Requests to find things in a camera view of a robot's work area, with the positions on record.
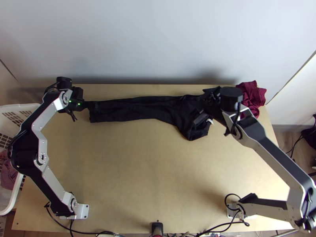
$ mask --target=robotic arm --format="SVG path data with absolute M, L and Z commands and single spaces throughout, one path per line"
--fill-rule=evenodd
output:
M 226 126 L 225 135 L 232 134 L 239 143 L 254 149 L 290 187 L 287 201 L 260 199 L 251 193 L 229 204 L 228 215 L 234 216 L 239 211 L 242 220 L 256 214 L 267 216 L 290 222 L 295 229 L 310 232 L 316 224 L 314 181 L 267 138 L 263 126 L 249 108 L 241 104 L 243 93 L 240 89 L 218 87 L 204 91 L 205 112 Z
M 12 166 L 29 176 L 51 202 L 51 210 L 60 218 L 86 219 L 89 205 L 79 204 L 71 192 L 66 192 L 48 166 L 47 139 L 42 128 L 58 111 L 82 111 L 83 90 L 71 87 L 71 79 L 58 77 L 57 90 L 47 92 L 43 103 L 22 124 L 20 132 L 9 146 Z M 238 212 L 244 219 L 262 215 L 291 223 L 293 228 L 310 232 L 316 226 L 316 190 L 314 181 L 265 135 L 264 128 L 249 108 L 241 105 L 242 91 L 235 87 L 204 90 L 201 97 L 204 113 L 226 127 L 232 136 L 246 147 L 254 149 L 289 185 L 287 201 L 260 199 L 249 194 L 230 203 L 228 215 Z

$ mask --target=tabletop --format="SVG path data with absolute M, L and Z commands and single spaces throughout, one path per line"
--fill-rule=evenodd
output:
M 138 96 L 199 95 L 215 85 L 76 85 L 86 101 Z M 173 125 L 155 120 L 89 122 L 88 110 L 55 114 L 42 130 L 48 140 L 49 165 L 64 189 L 90 205 L 79 231 L 150 233 L 159 220 L 165 233 L 201 232 L 226 216 L 224 197 L 256 193 L 286 200 L 286 183 L 252 149 L 242 146 L 214 121 L 208 136 L 186 140 Z M 277 144 L 265 107 L 258 119 Z M 12 229 L 67 232 L 43 207 L 47 198 L 26 178 Z M 60 220 L 69 225 L 69 220 Z M 287 222 L 262 216 L 247 219 L 250 227 L 229 231 L 291 229 Z

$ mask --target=table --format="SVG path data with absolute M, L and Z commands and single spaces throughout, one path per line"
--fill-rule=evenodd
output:
M 84 99 L 110 100 L 137 96 L 202 94 L 215 85 L 76 85 Z M 76 220 L 79 231 L 110 230 L 150 233 L 150 222 L 161 221 L 165 233 L 196 233 L 229 222 L 224 197 L 254 192 L 260 198 L 286 200 L 285 182 L 252 149 L 243 147 L 218 122 L 209 134 L 187 141 L 176 127 L 149 119 L 89 122 L 88 110 L 56 114 L 43 129 L 50 167 L 66 191 L 90 205 L 87 220 Z M 259 121 L 277 144 L 265 107 Z M 67 232 L 51 220 L 46 197 L 26 179 L 13 229 Z M 68 220 L 60 220 L 69 225 Z M 291 229 L 287 222 L 255 216 L 250 227 L 229 231 Z

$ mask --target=floor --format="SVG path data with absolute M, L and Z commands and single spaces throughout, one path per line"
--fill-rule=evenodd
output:
M 300 133 L 289 133 L 289 132 L 277 132 L 275 131 L 276 138 L 278 140 L 280 148 L 287 152 L 291 149 L 292 145 L 300 136 Z M 299 141 L 295 147 L 293 158 L 296 163 L 307 173 L 315 172 L 311 168 L 313 159 L 316 158 L 316 150 L 312 149 L 304 139 Z M 6 228 L 4 237 L 68 237 L 69 233 L 49 233 L 49 232 L 34 232 L 34 231 L 15 231 L 11 230 L 14 213 L 10 213 L 7 216 Z M 276 231 L 257 231 L 257 232 L 235 232 L 235 233 L 224 233 L 224 236 L 240 236 L 240 237 L 270 237 L 276 235 Z M 149 234 L 128 234 L 126 237 L 149 237 Z M 301 232 L 293 233 L 291 237 L 316 237 L 316 231 L 311 234 L 304 234 Z

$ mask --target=plastic basket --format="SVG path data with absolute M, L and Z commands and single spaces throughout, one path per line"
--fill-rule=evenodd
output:
M 21 124 L 39 105 L 32 103 L 0 106 L 0 152 L 8 148 L 12 138 L 19 132 Z M 24 176 L 18 173 L 12 191 L 0 186 L 0 216 L 12 210 L 23 181 Z

